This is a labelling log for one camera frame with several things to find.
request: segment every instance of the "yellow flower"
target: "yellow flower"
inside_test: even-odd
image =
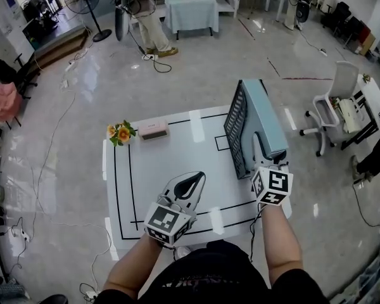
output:
[[[110,137],[113,137],[115,134],[114,126],[111,126],[111,125],[107,126],[107,133],[108,133],[108,135],[110,135]]]
[[[118,139],[121,141],[121,142],[128,142],[129,140],[129,137],[130,137],[130,134],[129,134],[129,129],[125,128],[125,127],[122,127],[118,130]]]

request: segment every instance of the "shoe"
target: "shoe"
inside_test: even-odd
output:
[[[359,180],[359,179],[363,179],[365,177],[365,174],[360,174],[358,171],[357,171],[357,165],[359,164],[359,161],[357,160],[357,157],[355,155],[353,155],[351,158],[350,158],[350,167],[352,169],[352,177],[353,177],[353,180]]]
[[[365,179],[369,182],[372,182],[374,176],[368,171],[365,173]]]
[[[158,55],[160,58],[164,58],[165,56],[171,56],[171,55],[177,54],[178,52],[179,50],[177,49],[177,47],[172,47],[168,51],[159,52]]]
[[[176,249],[176,256],[181,259],[190,254],[190,252],[191,250],[187,246],[180,246]]]
[[[283,26],[285,26],[287,29],[294,30],[294,28],[290,28],[286,25],[286,23],[283,23]]]

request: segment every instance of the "human arm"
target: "human arm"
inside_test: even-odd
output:
[[[162,247],[157,240],[144,234],[135,246],[114,265],[103,290],[116,289],[136,300],[161,250]]]
[[[297,238],[281,206],[267,205],[262,211],[263,240],[273,286],[283,273],[302,269],[303,259]]]

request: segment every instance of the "person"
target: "person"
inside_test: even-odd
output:
[[[380,140],[376,143],[371,154],[366,156],[362,162],[358,162],[353,155],[350,160],[353,180],[366,179],[369,182],[380,173]]]
[[[156,14],[154,0],[133,0],[130,4],[132,16],[138,20],[141,37],[146,48],[146,54],[155,54],[162,58],[179,52],[172,47],[162,30],[162,24]]]
[[[303,270],[301,248],[281,206],[262,211],[263,239],[269,280],[245,252],[226,241],[214,241],[170,264],[151,283],[140,302],[162,303],[329,303]],[[112,268],[94,304],[132,303],[147,281],[162,250],[144,235]]]
[[[286,15],[286,19],[283,25],[286,26],[290,30],[294,30],[295,27],[298,30],[303,30],[303,25],[297,20],[297,17],[296,17],[298,0],[288,0],[288,1],[289,1],[289,5],[287,8],[287,15]]]

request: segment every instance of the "fan stand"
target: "fan stand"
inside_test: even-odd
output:
[[[89,7],[90,14],[91,14],[91,16],[92,16],[92,18],[94,20],[94,23],[96,24],[97,29],[99,30],[99,32],[96,35],[94,35],[93,42],[100,42],[103,39],[106,39],[108,36],[110,36],[111,33],[112,33],[112,31],[111,31],[111,29],[106,29],[106,30],[101,30],[100,29],[100,26],[99,26],[99,24],[98,24],[98,22],[96,20],[96,17],[94,16],[93,10],[91,9],[91,5],[89,4],[89,2],[87,0],[85,0],[85,1],[87,3],[87,6]]]

